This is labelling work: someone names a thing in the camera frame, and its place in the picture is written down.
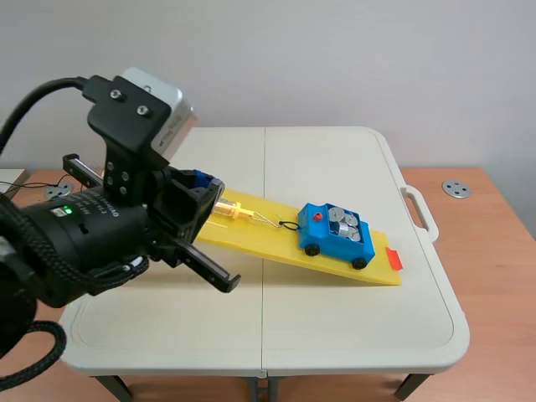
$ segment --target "white folding table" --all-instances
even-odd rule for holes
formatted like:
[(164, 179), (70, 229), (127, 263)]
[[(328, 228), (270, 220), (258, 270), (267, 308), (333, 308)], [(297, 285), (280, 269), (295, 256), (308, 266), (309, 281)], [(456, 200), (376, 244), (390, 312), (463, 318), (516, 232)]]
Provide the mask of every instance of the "white folding table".
[[(233, 292), (217, 292), (188, 267), (153, 264), (125, 286), (64, 311), (64, 361), (119, 399), (129, 399), (123, 374), (248, 377), (256, 399), (255, 379), (410, 373), (396, 393), (405, 399), (465, 354), (469, 330), (432, 245), (436, 224), (376, 131), (195, 129), (171, 163), (285, 204), (357, 211), (399, 252), (402, 285), (363, 284), (198, 244), (243, 276)], [(427, 229), (413, 224), (405, 195)], [(276, 381), (270, 384), (276, 400)]]

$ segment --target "black cable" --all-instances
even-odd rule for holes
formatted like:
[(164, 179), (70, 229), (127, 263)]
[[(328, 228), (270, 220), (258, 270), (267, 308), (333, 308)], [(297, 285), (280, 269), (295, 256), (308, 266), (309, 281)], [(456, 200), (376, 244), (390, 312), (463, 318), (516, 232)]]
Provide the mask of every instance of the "black cable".
[(61, 181), (70, 176), (70, 174), (64, 174), (56, 184), (54, 183), (42, 183), (42, 182), (31, 182), (31, 183), (25, 183), (25, 184), (16, 184), (16, 183), (10, 183), (10, 182), (3, 182), (0, 180), (0, 184), (7, 184), (9, 186), (16, 186), (15, 188), (12, 188), (5, 193), (0, 194), (0, 198), (4, 197), (6, 194), (12, 193), (13, 191), (20, 190), (21, 188), (45, 188), (45, 187), (59, 187), (59, 184)]
[(300, 229), (300, 225), (297, 222), (292, 222), (290, 220), (280, 220), (279, 225), (283, 226), (284, 228), (289, 229), (289, 230), (299, 230)]
[(2, 154), (4, 148), (8, 144), (9, 138), (13, 134), (13, 131), (17, 127), (18, 123), (33, 105), (35, 105), (46, 95), (57, 90), (62, 90), (64, 88), (76, 88), (78, 90), (83, 90), (86, 82), (87, 79), (82, 77), (62, 78), (59, 80), (45, 82), (27, 94), (26, 97), (24, 97), (24, 99), (22, 99), (15, 107), (0, 131), (0, 154)]
[(23, 368), (15, 374), (10, 374), (5, 377), (0, 377), (0, 391), (16, 387), (30, 379), (34, 379), (43, 371), (48, 370), (50, 366), (56, 363), (65, 350), (67, 345), (67, 337), (64, 329), (57, 323), (51, 321), (35, 321), (30, 324), (28, 331), (31, 332), (48, 332), (54, 337), (54, 346), (43, 358), (38, 362)]

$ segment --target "table leg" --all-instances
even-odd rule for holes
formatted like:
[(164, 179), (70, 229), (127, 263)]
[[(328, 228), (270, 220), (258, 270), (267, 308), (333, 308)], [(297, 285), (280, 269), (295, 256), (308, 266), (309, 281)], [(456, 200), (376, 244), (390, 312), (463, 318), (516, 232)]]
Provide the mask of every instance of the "table leg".
[(279, 377), (268, 378), (268, 402), (277, 402), (277, 389)]
[(405, 400), (419, 386), (430, 377), (430, 374), (409, 374), (399, 388), (394, 392), (394, 396), (399, 400)]
[(120, 402), (132, 402), (131, 391), (128, 390), (123, 380), (117, 375), (99, 375), (93, 377), (108, 389)]
[(245, 377), (248, 385), (248, 399), (250, 402), (260, 402), (259, 379), (256, 377)]

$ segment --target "orange tab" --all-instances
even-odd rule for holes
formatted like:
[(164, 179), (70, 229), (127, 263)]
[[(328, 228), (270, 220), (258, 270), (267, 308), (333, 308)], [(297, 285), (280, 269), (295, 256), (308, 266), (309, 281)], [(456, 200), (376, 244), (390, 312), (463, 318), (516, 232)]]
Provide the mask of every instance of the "orange tab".
[(387, 258), (389, 258), (389, 263), (391, 264), (391, 269), (393, 271), (400, 271), (402, 268), (402, 261), (400, 261), (399, 253), (396, 250), (391, 250), (389, 247), (385, 247), (385, 252), (387, 253)]

